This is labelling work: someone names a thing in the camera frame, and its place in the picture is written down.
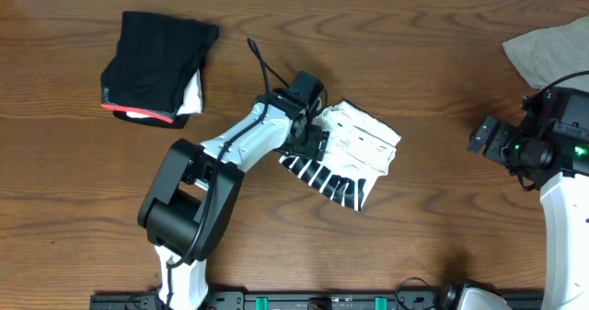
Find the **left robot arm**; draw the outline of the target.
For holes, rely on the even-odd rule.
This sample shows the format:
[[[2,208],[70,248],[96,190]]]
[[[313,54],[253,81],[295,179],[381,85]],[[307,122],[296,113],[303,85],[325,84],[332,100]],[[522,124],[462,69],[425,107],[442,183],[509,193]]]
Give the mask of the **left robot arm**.
[[[198,309],[209,286],[206,260],[228,226],[246,172],[278,151],[319,160],[328,134],[312,120],[318,94],[256,98],[251,112],[200,144],[179,139],[168,149],[137,215],[159,256],[165,309]]]

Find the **white t-shirt black logo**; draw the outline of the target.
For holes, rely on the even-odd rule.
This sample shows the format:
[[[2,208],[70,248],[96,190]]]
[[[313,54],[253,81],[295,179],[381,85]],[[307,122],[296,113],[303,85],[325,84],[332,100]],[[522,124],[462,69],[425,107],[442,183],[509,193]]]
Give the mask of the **white t-shirt black logo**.
[[[388,174],[401,136],[346,101],[326,107],[313,123],[329,133],[323,158],[283,155],[280,163],[329,200],[359,212],[377,179]]]

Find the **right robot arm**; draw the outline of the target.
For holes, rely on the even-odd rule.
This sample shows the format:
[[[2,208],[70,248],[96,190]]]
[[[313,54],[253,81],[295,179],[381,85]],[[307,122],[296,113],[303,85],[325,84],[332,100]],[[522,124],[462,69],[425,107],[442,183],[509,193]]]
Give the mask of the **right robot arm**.
[[[506,167],[526,191],[537,189],[547,234],[542,309],[588,307],[588,143],[571,126],[526,118],[517,127],[492,116],[468,150]]]

